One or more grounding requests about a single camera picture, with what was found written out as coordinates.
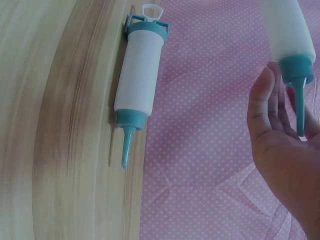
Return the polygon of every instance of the wood grain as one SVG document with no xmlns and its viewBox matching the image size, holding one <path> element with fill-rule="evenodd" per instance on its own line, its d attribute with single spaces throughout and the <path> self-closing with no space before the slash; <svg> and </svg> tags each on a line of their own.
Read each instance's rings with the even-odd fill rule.
<svg viewBox="0 0 320 240">
<path fill-rule="evenodd" d="M 1 240 L 139 239 L 146 133 L 122 170 L 113 102 L 143 3 L 0 2 Z"/>
</svg>

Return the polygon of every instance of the nozzle tip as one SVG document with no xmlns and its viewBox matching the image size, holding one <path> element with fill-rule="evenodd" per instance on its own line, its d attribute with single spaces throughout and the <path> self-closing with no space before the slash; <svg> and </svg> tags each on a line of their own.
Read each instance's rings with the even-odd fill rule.
<svg viewBox="0 0 320 240">
<path fill-rule="evenodd" d="M 123 150 L 122 150 L 122 161 L 121 161 L 122 169 L 126 169 L 128 166 L 132 139 L 133 139 L 133 136 L 134 136 L 136 130 L 137 129 L 132 126 L 124 126 L 123 127 L 124 139 L 123 139 Z"/>
</svg>

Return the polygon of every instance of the teal nozzle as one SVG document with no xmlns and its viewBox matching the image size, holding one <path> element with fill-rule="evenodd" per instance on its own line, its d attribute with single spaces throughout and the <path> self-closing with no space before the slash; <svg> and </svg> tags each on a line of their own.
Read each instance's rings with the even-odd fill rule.
<svg viewBox="0 0 320 240">
<path fill-rule="evenodd" d="M 134 134 L 137 130 L 145 128 L 148 115 L 133 109 L 118 109 L 116 110 L 116 115 L 116 125 L 124 131 L 121 166 L 126 169 Z"/>
<path fill-rule="evenodd" d="M 122 161 L 121 161 L 121 167 L 123 169 L 127 168 L 132 139 L 134 137 L 136 130 L 137 129 L 132 126 L 123 126 L 124 139 L 123 139 Z"/>
<path fill-rule="evenodd" d="M 305 135 L 305 98 L 304 88 L 307 78 L 298 78 L 291 81 L 295 95 L 296 133 L 299 137 Z"/>
<path fill-rule="evenodd" d="M 293 88 L 296 108 L 296 133 L 299 137 L 305 135 L 305 85 L 311 83 L 315 74 L 313 61 L 303 54 L 294 54 L 279 61 L 283 82 Z"/>
</svg>

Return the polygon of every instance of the white plastic barrel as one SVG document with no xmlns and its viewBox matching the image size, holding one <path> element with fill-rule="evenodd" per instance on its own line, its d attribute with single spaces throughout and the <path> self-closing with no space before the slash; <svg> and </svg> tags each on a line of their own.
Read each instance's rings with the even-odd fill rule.
<svg viewBox="0 0 320 240">
<path fill-rule="evenodd" d="M 312 62 L 315 48 L 297 0 L 258 0 L 274 61 L 304 54 Z"/>
</svg>

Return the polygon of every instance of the hand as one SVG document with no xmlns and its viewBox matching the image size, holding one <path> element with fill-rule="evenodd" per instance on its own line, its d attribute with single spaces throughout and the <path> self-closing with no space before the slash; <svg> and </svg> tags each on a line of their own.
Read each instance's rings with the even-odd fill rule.
<svg viewBox="0 0 320 240">
<path fill-rule="evenodd" d="M 305 112 L 300 141 L 285 109 L 281 69 L 268 63 L 249 97 L 247 124 L 252 155 L 274 195 L 301 224 L 309 240 L 320 239 L 320 124 Z M 294 106 L 294 92 L 288 90 Z"/>
</svg>

